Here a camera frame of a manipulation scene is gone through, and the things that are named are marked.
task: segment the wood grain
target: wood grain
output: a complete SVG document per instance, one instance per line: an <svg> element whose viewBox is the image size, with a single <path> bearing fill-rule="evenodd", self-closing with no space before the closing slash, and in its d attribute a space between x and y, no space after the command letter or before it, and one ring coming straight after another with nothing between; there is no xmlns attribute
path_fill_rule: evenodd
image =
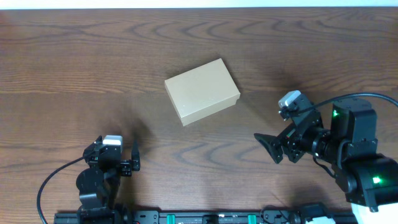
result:
<svg viewBox="0 0 398 224"><path fill-rule="evenodd" d="M142 170L118 197L132 208L349 208L309 156L274 164L253 133L287 126L276 102L289 90L315 102L398 98L397 52L398 8L0 11L0 223L40 223L41 183L99 134L122 134L127 147L139 136ZM220 57L241 99L183 128L164 80ZM396 108L371 102L379 151L398 159ZM330 107L321 111L329 124ZM85 168L46 186L48 221L80 206Z"/></svg>

